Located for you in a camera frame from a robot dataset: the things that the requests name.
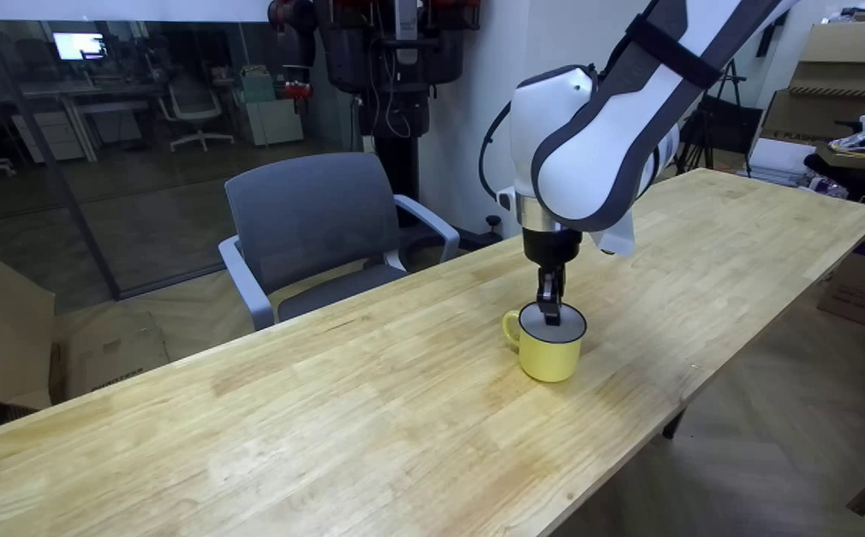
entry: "wooden table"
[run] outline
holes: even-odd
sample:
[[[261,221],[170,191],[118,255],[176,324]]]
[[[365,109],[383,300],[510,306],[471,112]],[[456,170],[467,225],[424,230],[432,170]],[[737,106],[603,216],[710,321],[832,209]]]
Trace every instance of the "wooden table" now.
[[[865,237],[865,207],[723,174],[656,185],[641,250],[585,244],[580,376],[498,335],[506,241],[0,426],[0,535],[543,535]]]

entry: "floor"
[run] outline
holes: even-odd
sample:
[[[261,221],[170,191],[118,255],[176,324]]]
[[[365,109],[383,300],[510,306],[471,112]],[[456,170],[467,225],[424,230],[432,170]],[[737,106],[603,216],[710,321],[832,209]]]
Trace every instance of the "floor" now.
[[[865,537],[865,329],[790,306],[559,537]],[[157,321],[170,358],[252,331],[228,274],[106,306]]]
[[[63,165],[119,286],[219,270],[233,234],[224,182],[243,170],[321,152],[316,143],[101,152]],[[0,259],[58,292],[60,310],[109,301],[109,286],[46,168],[0,177]]]

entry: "glass partition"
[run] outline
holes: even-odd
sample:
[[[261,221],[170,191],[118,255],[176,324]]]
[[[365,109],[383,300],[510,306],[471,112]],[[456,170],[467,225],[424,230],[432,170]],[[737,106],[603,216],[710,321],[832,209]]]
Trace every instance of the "glass partition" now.
[[[230,177],[359,147],[280,62],[268,25],[0,22],[0,256],[73,306],[219,271]]]

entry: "black pole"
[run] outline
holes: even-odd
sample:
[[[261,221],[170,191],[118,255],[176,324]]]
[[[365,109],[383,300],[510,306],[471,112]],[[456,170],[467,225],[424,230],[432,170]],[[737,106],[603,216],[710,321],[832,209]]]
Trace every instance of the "black pole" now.
[[[73,216],[73,221],[75,221],[81,240],[86,241],[86,250],[91,250],[92,262],[97,262],[97,270],[98,270],[101,279],[106,279],[109,297],[112,297],[112,300],[119,300],[122,291],[119,291],[118,280],[115,280],[115,271],[112,271],[112,265],[109,265],[109,259],[106,259],[106,255],[101,255],[101,244],[97,241],[92,230],[86,227],[86,218],[85,218],[85,212],[81,212],[81,207],[78,207],[78,198],[73,195],[70,182],[63,180],[63,170],[60,170],[60,165],[54,161],[54,152],[51,152],[51,147],[48,147],[43,128],[36,127],[36,118],[33,118],[33,112],[27,109],[22,88],[12,80],[12,73],[10,73],[10,62],[6,62],[6,58],[3,58],[3,51],[0,51],[0,77],[10,80],[10,92],[12,92],[12,100],[16,100],[16,106],[18,106],[18,115],[22,115],[27,131],[33,134],[33,140],[36,140],[43,159],[46,159],[48,180],[51,180],[54,191],[63,198],[63,203],[66,203],[66,209],[70,209],[70,216]]]
[[[376,139],[376,155],[398,195],[422,200],[419,139]]]

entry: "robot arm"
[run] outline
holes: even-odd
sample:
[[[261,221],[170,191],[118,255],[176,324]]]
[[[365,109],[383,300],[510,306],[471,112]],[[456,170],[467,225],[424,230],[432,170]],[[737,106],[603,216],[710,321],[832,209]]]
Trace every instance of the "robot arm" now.
[[[790,3],[655,0],[603,76],[568,65],[519,83],[510,106],[513,191],[549,326],[559,324],[564,262],[580,255],[582,234],[628,249],[631,209],[673,161],[679,121]]]
[[[361,134],[413,140],[431,128],[437,83],[464,76],[464,33],[480,0],[273,0],[285,89],[310,97],[316,36],[330,80],[356,97]]]

